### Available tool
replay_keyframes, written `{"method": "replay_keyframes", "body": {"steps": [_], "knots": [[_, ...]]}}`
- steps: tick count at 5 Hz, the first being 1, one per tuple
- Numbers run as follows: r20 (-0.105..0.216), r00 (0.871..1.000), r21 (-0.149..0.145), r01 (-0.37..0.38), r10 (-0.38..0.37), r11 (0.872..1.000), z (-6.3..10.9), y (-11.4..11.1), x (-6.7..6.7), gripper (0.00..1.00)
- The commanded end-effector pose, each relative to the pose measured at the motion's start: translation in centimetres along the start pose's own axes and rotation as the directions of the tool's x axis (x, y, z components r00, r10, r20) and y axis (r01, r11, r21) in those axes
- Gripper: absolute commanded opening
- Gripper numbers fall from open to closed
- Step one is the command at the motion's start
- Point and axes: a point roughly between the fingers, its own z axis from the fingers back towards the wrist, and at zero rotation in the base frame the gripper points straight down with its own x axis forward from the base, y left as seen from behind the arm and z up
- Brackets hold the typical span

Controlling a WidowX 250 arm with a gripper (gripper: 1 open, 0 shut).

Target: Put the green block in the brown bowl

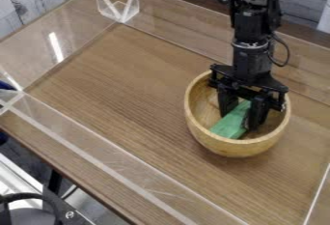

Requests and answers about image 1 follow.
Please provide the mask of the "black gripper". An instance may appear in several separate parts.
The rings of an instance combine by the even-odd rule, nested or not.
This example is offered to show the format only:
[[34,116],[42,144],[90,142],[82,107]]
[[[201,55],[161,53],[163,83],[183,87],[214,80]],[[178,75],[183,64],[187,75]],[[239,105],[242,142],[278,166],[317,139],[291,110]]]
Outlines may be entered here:
[[209,86],[218,91],[221,116],[237,108],[238,99],[251,100],[246,128],[257,130],[266,122],[270,109],[281,111],[289,88],[271,75],[274,45],[258,48],[234,46],[234,62],[230,66],[213,64]]

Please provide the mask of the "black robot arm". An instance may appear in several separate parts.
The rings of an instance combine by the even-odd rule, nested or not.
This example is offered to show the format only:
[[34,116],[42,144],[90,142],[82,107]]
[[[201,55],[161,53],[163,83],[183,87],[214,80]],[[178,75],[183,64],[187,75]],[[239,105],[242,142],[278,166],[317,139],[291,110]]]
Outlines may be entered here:
[[283,43],[275,34],[281,26],[279,0],[219,0],[229,6],[234,28],[234,60],[227,65],[210,66],[209,86],[217,89],[223,116],[238,107],[243,98],[250,101],[245,127],[257,129],[267,120],[271,110],[285,109],[289,92],[273,77],[275,46]]

